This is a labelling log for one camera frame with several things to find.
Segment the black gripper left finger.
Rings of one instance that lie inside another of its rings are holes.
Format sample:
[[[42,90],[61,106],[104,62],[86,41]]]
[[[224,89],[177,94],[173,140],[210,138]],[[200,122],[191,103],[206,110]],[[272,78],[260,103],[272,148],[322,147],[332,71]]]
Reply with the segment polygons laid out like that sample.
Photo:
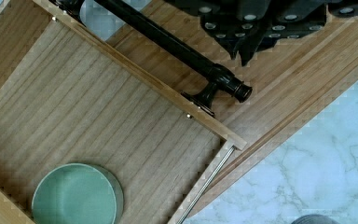
[[[269,26],[272,0],[165,0],[200,18],[200,26],[224,48],[230,58],[241,57],[245,66],[261,45]]]

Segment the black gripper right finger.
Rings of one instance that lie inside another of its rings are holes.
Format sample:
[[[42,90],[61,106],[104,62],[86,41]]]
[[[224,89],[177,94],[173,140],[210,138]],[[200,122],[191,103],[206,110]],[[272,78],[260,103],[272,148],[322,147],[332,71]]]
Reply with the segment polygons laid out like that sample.
[[[269,46],[280,39],[299,39],[320,31],[327,14],[338,18],[358,16],[358,0],[276,0],[278,7],[269,31]]]

